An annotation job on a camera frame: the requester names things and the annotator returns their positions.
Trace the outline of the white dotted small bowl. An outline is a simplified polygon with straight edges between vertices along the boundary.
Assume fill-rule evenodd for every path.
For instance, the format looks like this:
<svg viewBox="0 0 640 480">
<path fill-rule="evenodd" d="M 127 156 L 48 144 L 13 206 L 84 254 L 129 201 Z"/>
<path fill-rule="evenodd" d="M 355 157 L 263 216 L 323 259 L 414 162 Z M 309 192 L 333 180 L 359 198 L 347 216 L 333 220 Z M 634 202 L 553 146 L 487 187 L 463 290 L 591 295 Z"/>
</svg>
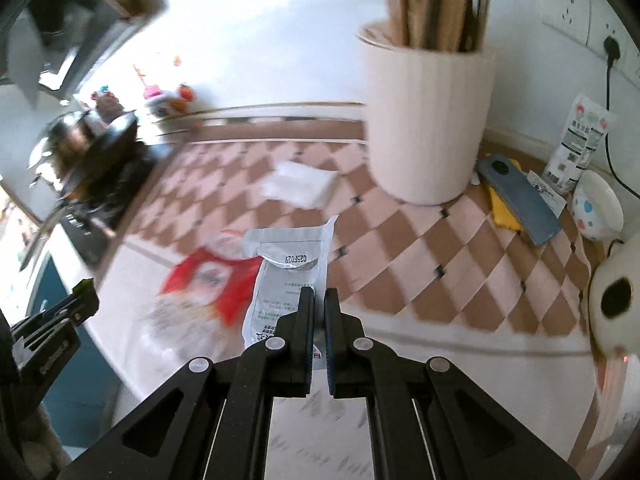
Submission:
<svg viewBox="0 0 640 480">
<path fill-rule="evenodd" d="M 623 231 L 624 213 L 613 189 L 596 172 L 586 170 L 574 189 L 570 213 L 588 240 L 606 240 Z"/>
</svg>

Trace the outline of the black frying pan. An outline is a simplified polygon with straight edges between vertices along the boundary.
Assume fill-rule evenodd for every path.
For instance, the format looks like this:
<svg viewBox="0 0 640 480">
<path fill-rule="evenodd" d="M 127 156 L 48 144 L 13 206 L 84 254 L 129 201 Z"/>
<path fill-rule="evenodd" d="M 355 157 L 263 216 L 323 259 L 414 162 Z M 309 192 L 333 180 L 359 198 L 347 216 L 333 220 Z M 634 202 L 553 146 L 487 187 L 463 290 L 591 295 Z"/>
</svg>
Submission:
<svg viewBox="0 0 640 480">
<path fill-rule="evenodd" d="M 58 200 L 47 218 L 44 219 L 37 235 L 29 243 L 21 263 L 21 268 L 28 266 L 35 253 L 37 244 L 47 229 L 58 222 L 60 212 L 68 204 L 82 202 L 89 196 L 89 188 L 102 178 L 124 155 L 130 146 L 136 143 L 138 118 L 134 113 L 125 113 L 116 117 L 104 131 L 94 140 L 84 157 L 76 164 L 63 182 Z"/>
</svg>

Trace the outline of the folded white paper napkin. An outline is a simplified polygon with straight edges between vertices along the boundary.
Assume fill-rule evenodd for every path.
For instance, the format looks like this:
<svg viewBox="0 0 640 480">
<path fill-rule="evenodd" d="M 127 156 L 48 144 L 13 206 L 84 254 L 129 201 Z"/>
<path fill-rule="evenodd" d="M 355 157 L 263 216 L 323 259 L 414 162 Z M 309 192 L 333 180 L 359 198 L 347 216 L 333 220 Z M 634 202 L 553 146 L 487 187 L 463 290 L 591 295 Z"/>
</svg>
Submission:
<svg viewBox="0 0 640 480">
<path fill-rule="evenodd" d="M 266 200 L 280 200 L 295 208 L 322 209 L 332 196 L 338 172 L 323 170 L 299 162 L 278 162 L 260 184 Z"/>
</svg>

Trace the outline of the blue grey smartphone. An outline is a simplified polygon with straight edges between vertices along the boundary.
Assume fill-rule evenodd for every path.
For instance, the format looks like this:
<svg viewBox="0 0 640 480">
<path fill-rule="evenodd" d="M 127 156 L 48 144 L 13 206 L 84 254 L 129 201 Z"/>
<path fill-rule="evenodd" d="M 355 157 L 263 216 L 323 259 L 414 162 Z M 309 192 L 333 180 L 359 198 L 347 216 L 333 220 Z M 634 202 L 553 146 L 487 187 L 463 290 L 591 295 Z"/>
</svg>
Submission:
<svg viewBox="0 0 640 480">
<path fill-rule="evenodd" d="M 479 159 L 476 171 L 497 192 L 535 246 L 546 244 L 562 230 L 559 219 L 510 159 L 493 154 Z"/>
</svg>

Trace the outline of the stainless steel stock pot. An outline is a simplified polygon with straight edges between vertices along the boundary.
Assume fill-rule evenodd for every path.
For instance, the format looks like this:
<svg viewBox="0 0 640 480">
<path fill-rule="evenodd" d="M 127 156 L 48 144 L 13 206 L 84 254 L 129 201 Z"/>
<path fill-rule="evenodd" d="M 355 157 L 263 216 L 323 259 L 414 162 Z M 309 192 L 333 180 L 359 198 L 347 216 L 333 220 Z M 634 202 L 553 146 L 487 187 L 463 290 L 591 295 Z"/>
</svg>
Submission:
<svg viewBox="0 0 640 480">
<path fill-rule="evenodd" d="M 49 122 L 29 154 L 27 168 L 35 176 L 29 186 L 43 180 L 61 192 L 67 175 L 102 131 L 102 122 L 88 110 L 68 112 Z"/>
</svg>

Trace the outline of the silver white foil sachet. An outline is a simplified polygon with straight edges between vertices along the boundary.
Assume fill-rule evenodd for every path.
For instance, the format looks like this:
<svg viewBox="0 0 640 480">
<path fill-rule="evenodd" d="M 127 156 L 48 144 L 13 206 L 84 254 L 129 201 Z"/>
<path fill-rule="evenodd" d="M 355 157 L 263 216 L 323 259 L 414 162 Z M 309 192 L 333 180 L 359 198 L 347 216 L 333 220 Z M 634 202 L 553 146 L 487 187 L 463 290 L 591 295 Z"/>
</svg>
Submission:
<svg viewBox="0 0 640 480">
<path fill-rule="evenodd" d="M 245 232 L 243 254 L 262 259 L 242 325 L 247 347 L 272 336 L 278 319 L 297 310 L 304 287 L 312 289 L 314 298 L 324 297 L 336 220 L 333 216 L 321 226 Z"/>
</svg>

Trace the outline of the red white sugar bag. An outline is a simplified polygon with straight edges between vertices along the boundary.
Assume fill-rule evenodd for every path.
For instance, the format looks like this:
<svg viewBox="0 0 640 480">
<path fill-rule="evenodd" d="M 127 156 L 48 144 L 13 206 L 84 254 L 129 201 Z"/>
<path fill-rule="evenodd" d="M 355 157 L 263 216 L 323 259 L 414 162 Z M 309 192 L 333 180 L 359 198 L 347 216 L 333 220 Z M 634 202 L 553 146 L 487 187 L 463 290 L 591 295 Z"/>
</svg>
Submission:
<svg viewBox="0 0 640 480">
<path fill-rule="evenodd" d="M 141 323 L 141 342 L 170 366 L 196 356 L 213 361 L 241 353 L 241 325 L 259 257 L 243 255 L 243 234 L 221 231 L 178 263 Z"/>
</svg>

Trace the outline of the yellow cleaning sponge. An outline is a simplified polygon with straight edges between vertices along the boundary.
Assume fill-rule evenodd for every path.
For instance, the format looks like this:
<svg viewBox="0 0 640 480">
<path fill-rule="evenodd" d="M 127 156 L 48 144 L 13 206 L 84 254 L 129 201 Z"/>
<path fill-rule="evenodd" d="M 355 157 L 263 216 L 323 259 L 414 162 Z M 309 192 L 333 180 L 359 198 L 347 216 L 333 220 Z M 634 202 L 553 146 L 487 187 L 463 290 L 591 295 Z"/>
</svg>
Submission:
<svg viewBox="0 0 640 480">
<path fill-rule="evenodd" d="M 512 214 L 496 190 L 487 182 L 485 182 L 484 185 L 489 193 L 492 220 L 494 220 L 495 225 L 500 229 L 508 229 L 521 233 L 523 231 L 521 223 L 514 214 Z"/>
</svg>

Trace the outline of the white wall socket strip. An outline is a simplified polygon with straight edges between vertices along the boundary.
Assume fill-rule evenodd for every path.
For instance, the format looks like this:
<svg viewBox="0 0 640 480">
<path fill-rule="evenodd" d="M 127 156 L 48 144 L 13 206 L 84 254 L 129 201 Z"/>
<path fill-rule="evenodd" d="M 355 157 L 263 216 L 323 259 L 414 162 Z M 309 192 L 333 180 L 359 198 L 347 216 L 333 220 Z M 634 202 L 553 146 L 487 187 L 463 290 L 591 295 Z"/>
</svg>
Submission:
<svg viewBox="0 0 640 480">
<path fill-rule="evenodd" d="M 614 67 L 639 87 L 639 48 L 606 0 L 539 0 L 541 21 L 605 58 L 604 40 L 613 37 L 620 45 Z"/>
</svg>

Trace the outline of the bundle of wooden chopsticks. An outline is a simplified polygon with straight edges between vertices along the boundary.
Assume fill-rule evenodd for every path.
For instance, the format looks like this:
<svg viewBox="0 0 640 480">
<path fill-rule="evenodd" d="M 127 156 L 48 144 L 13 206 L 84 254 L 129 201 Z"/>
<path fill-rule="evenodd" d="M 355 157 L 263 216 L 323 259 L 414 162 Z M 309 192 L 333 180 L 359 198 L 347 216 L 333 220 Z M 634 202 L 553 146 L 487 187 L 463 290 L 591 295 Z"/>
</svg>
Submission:
<svg viewBox="0 0 640 480">
<path fill-rule="evenodd" d="M 382 37 L 395 47 L 469 53 L 484 49 L 491 0 L 386 0 Z"/>
</svg>

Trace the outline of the cream electric kettle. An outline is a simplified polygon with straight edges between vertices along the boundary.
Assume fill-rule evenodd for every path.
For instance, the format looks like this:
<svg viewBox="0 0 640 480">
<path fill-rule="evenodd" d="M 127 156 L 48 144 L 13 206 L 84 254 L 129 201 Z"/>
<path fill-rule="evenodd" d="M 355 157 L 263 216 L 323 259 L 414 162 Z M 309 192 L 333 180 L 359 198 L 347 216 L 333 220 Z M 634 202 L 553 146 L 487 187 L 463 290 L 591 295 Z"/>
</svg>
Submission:
<svg viewBox="0 0 640 480">
<path fill-rule="evenodd" d="M 608 358 L 639 353 L 639 233 L 594 272 L 589 287 L 589 322 L 600 351 Z"/>
</svg>

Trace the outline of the black range hood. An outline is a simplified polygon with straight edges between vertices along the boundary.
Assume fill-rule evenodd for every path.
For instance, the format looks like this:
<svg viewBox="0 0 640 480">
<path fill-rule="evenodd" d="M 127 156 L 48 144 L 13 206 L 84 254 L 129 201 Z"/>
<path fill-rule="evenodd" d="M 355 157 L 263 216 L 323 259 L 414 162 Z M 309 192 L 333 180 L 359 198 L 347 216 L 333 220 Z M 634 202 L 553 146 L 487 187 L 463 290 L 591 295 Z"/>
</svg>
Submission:
<svg viewBox="0 0 640 480">
<path fill-rule="evenodd" d="M 165 0 L 1 0 L 1 83 L 68 100 Z"/>
</svg>

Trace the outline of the checkered beige table mat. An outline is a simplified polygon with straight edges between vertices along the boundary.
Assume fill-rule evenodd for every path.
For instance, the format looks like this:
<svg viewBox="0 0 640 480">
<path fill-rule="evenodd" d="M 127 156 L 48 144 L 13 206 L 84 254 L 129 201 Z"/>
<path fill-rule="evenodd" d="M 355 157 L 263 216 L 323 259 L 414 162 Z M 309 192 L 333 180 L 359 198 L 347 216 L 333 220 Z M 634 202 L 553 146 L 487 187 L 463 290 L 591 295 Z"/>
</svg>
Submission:
<svg viewBox="0 0 640 480">
<path fill-rule="evenodd" d="M 338 172 L 322 209 L 266 200 L 278 162 Z M 492 221 L 486 190 L 452 202 L 394 200 L 356 143 L 220 142 L 183 148 L 149 192 L 100 285 L 90 334 L 137 398 L 171 369 L 141 342 L 170 270 L 225 230 L 318 226 L 335 216 L 328 283 L 368 335 L 402 356 L 454 361 L 559 456 L 589 438 L 596 370 L 582 322 L 591 259 L 568 212 L 535 247 Z"/>
</svg>

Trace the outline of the cream ribbed utensil holder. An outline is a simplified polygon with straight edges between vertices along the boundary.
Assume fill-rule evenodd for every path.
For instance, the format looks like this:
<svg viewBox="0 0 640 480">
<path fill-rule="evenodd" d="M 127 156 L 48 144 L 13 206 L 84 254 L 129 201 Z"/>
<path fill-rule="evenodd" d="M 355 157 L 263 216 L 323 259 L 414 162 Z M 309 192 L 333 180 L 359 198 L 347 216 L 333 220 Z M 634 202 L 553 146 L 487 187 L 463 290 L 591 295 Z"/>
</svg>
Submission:
<svg viewBox="0 0 640 480">
<path fill-rule="evenodd" d="M 357 37 L 373 180 L 391 196 L 416 205 L 458 197 L 471 180 L 484 136 L 495 53 L 396 47 L 384 21 L 361 26 Z"/>
</svg>

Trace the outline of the black gas stove top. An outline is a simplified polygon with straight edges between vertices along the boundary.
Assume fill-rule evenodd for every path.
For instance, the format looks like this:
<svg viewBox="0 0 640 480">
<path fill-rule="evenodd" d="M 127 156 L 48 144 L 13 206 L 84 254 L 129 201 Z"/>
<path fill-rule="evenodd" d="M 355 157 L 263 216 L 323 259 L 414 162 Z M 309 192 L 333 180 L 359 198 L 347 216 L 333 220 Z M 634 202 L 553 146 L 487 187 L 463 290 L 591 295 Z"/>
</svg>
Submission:
<svg viewBox="0 0 640 480">
<path fill-rule="evenodd" d="M 125 212 L 152 174 L 171 152 L 168 145 L 137 141 L 131 153 L 89 188 L 89 197 L 70 205 L 61 226 L 81 260 L 99 266 Z"/>
</svg>

